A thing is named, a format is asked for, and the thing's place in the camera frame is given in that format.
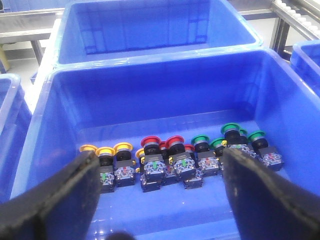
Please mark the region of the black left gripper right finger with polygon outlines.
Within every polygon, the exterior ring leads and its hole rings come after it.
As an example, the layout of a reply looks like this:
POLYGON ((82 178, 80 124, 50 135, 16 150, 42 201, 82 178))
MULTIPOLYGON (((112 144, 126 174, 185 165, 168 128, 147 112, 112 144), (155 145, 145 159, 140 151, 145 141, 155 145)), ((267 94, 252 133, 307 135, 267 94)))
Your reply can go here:
POLYGON ((237 148, 223 151, 226 195, 243 240, 318 240, 320 198, 237 148))

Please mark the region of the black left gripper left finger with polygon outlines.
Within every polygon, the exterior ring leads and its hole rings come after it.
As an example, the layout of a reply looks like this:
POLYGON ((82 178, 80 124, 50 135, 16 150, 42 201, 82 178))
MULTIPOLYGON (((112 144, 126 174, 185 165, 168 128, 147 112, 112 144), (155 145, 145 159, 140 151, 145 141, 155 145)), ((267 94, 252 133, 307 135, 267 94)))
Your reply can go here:
POLYGON ((100 162, 81 152, 66 167, 1 204, 2 240, 84 240, 100 198, 100 162))

